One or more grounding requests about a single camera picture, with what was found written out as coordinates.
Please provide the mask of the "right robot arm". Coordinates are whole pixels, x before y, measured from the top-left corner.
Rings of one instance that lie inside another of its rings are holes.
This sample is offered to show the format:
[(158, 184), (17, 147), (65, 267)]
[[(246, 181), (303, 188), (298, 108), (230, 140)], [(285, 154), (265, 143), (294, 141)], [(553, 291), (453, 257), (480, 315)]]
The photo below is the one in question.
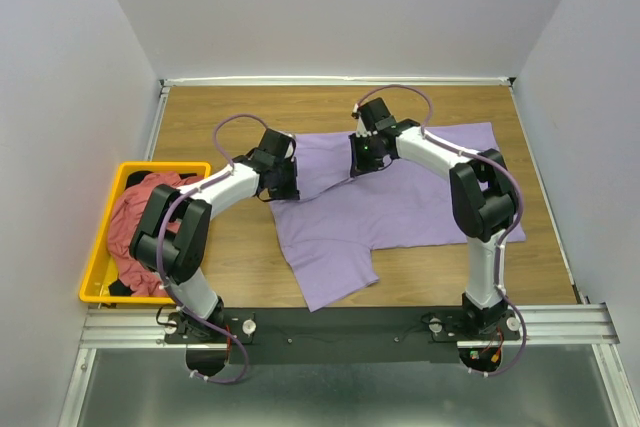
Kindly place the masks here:
[(453, 218), (469, 251), (461, 328), (467, 335), (494, 328), (508, 312), (505, 248), (523, 212), (520, 188), (501, 153), (462, 147), (414, 120), (398, 121), (381, 98), (355, 105), (352, 117), (351, 176), (380, 171), (388, 158), (420, 165), (449, 182)]

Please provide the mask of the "purple t shirt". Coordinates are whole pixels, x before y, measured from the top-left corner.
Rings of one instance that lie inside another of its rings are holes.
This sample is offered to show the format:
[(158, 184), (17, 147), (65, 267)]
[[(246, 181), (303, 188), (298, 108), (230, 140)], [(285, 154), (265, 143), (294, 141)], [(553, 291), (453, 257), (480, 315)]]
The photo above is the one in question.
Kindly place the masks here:
[(461, 244), (446, 177), (410, 161), (351, 177), (347, 133), (296, 137), (299, 200), (270, 205), (281, 251), (310, 311), (378, 281), (371, 253)]

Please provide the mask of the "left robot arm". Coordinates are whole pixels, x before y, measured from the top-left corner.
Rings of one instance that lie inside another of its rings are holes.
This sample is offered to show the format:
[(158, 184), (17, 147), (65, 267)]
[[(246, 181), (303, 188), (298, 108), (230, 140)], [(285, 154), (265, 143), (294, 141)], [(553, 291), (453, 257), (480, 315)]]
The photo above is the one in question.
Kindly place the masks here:
[(297, 200), (295, 150), (293, 135), (268, 128), (257, 147), (215, 174), (185, 187), (161, 184), (152, 190), (130, 256), (156, 273), (180, 313), (203, 328), (226, 330), (223, 301), (201, 270), (211, 221), (263, 192), (269, 200)]

